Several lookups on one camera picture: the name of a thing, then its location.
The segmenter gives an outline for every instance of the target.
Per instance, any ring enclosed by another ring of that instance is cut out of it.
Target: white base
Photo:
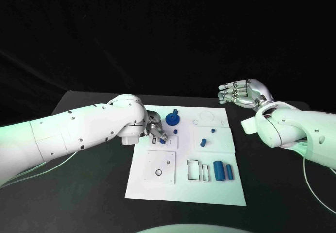
[[[180,122],[176,126],[170,126],[166,124],[164,119],[174,108],[179,111]],[[225,109],[151,105],[147,105],[146,109],[160,114],[164,132],[169,137],[177,137],[177,143],[173,143],[173,147],[164,145],[153,146],[148,143],[148,137],[140,139],[140,143],[134,148],[125,198],[245,206],[234,140]],[[210,130],[212,128],[216,130],[215,133],[208,133],[208,129]],[[202,137],[209,141],[203,148],[198,147]],[[176,152],[174,184],[144,181],[147,171],[153,169],[144,164],[148,151]],[[199,181],[187,179],[189,159],[199,160]],[[228,180],[226,172],[226,180],[215,180],[213,161],[222,161],[223,166],[231,164],[232,181]],[[202,178],[203,164],[209,166],[209,182],[203,181]]]

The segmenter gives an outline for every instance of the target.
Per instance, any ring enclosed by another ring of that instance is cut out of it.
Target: blue cylinder
[[[200,146],[205,147],[206,139],[202,139]]]
[[[213,162],[213,171],[215,171],[216,181],[223,181],[225,180],[225,173],[223,173],[222,161],[215,161]]]
[[[180,122],[180,117],[177,115],[177,109],[173,110],[173,113],[169,113],[166,116],[166,123],[173,126],[177,125]]]
[[[228,172],[229,180],[232,180],[234,176],[232,176],[232,170],[231,170],[231,165],[229,164],[226,164],[226,172]]]

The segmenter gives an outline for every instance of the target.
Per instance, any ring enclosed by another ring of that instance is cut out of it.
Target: robotic hand
[[[277,102],[255,79],[219,86],[219,103],[234,102],[257,111],[241,122],[247,134],[258,133],[270,147],[296,151],[306,159],[336,169],[336,114],[301,111]]]
[[[0,186],[30,167],[115,136],[131,145],[147,135],[167,141],[160,115],[146,110],[134,95],[0,127]]]

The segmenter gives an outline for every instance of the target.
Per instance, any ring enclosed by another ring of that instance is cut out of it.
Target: cable
[[[333,170],[333,169],[330,169],[332,170],[332,172],[336,174],[336,171]]]
[[[36,169],[37,169],[39,167],[42,167],[46,163],[48,163],[48,162],[43,162],[43,163],[39,164],[33,169],[30,169],[29,171],[20,173],[19,175],[13,176],[13,177],[9,179],[9,181],[13,180],[13,179],[16,179],[17,177],[23,176],[24,174],[27,174],[27,173],[32,172],[33,170],[36,170]]]
[[[307,176],[306,176],[306,158],[303,157],[303,173],[304,173],[304,179],[306,179],[306,183],[307,183],[307,186],[310,188],[310,183],[309,183],[309,180],[307,180]],[[324,203],[320,201],[317,195],[314,194],[311,188],[310,188],[310,191],[316,197],[316,199],[319,200],[319,202],[324,205]]]
[[[71,156],[56,167],[53,167],[50,170],[42,172],[42,173],[37,174],[37,175],[29,176],[29,177],[20,179],[20,180],[17,180],[17,181],[13,181],[11,183],[3,185],[3,186],[0,187],[0,189],[4,188],[4,187],[7,187],[9,185],[14,184],[16,182],[20,182],[20,181],[23,181],[23,180],[26,180],[26,179],[29,179],[29,178],[33,178],[33,177],[36,177],[36,176],[39,176],[39,175],[46,174],[46,173],[50,172],[55,168],[58,168],[58,167],[72,158],[72,156]]]

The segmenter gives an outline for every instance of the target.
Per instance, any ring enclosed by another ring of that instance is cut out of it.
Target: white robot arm
[[[147,135],[167,140],[160,115],[146,110],[137,96],[120,95],[108,103],[0,127],[0,186],[30,167],[115,136],[124,145]]]
[[[306,159],[336,169],[336,114],[301,111],[275,102],[267,87],[255,80],[241,80],[219,87],[221,104],[234,102],[257,111],[241,122],[247,134],[258,133],[270,147],[296,151]]]

